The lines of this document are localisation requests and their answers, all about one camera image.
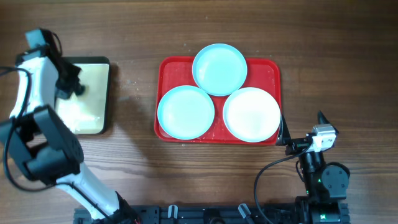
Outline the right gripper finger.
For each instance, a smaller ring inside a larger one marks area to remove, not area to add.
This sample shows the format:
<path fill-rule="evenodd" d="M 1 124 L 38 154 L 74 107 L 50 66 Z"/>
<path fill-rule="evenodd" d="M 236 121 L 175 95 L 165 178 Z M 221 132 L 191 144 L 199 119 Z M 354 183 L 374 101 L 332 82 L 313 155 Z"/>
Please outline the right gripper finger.
<path fill-rule="evenodd" d="M 279 132 L 277 135 L 276 146 L 286 146 L 291 142 L 290 132 L 285 121 L 284 115 L 280 116 Z"/>
<path fill-rule="evenodd" d="M 336 133 L 336 134 L 339 134 L 339 133 L 340 133 L 340 132 L 327 120 L 326 116 L 325 116 L 321 111 L 318 112 L 317 118 L 318 118 L 318 123 L 319 123 L 319 124 L 330 124 L 330 125 L 333 127 L 333 129 L 335 130 L 335 133 Z"/>

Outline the white plate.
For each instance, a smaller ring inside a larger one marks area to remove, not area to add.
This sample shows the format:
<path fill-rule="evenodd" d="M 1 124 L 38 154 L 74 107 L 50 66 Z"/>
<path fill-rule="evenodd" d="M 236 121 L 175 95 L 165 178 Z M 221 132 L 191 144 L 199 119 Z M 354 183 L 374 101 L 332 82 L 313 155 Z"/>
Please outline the white plate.
<path fill-rule="evenodd" d="M 229 95 L 223 106 L 227 130 L 244 142 L 262 142 L 280 126 L 280 107 L 274 97 L 260 89 L 246 87 Z"/>

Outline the light blue plate top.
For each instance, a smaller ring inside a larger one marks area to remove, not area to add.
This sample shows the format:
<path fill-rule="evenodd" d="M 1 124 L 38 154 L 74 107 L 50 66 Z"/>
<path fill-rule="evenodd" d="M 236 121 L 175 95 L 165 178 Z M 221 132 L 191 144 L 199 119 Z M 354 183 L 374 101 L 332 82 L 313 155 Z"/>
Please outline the light blue plate top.
<path fill-rule="evenodd" d="M 192 76 L 196 85 L 212 96 L 227 96 L 246 81 L 248 65 L 243 54 L 228 44 L 211 44 L 193 59 Z"/>

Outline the light blue plate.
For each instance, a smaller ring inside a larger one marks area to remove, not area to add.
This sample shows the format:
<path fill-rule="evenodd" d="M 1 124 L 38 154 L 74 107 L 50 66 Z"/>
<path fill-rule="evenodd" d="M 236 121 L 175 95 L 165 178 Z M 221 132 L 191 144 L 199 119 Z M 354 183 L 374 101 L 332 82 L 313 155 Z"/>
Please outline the light blue plate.
<path fill-rule="evenodd" d="M 192 76 L 196 85 L 212 96 L 227 96 L 246 81 L 248 65 L 243 54 L 228 44 L 211 44 L 193 59 Z"/>
<path fill-rule="evenodd" d="M 160 127 L 179 140 L 196 139 L 205 134 L 215 118 L 210 96 L 199 87 L 182 85 L 169 90 L 157 107 Z"/>

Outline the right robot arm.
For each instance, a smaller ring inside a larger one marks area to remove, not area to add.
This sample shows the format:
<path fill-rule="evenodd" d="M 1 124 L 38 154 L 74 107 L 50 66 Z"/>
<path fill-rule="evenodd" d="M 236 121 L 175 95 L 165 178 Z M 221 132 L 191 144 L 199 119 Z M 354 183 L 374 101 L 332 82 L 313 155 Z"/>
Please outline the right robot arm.
<path fill-rule="evenodd" d="M 287 156 L 297 156 L 296 171 L 307 195 L 295 199 L 296 223 L 350 223 L 346 190 L 350 171 L 339 162 L 325 162 L 323 153 L 335 146 L 339 131 L 318 112 L 318 124 L 304 138 L 292 138 L 280 119 L 277 145 L 285 146 Z"/>

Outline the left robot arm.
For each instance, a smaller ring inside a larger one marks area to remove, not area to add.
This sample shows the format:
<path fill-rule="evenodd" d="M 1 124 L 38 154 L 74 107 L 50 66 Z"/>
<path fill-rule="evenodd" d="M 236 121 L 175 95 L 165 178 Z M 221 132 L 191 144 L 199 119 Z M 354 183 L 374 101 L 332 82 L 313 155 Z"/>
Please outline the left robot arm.
<path fill-rule="evenodd" d="M 64 57 L 58 36 L 37 28 L 25 33 L 29 49 L 1 74 L 19 76 L 17 99 L 1 123 L 3 169 L 13 160 L 27 180 L 58 188 L 86 208 L 92 223 L 139 223 L 140 216 L 84 162 L 78 134 L 103 131 L 110 63 L 106 57 Z"/>

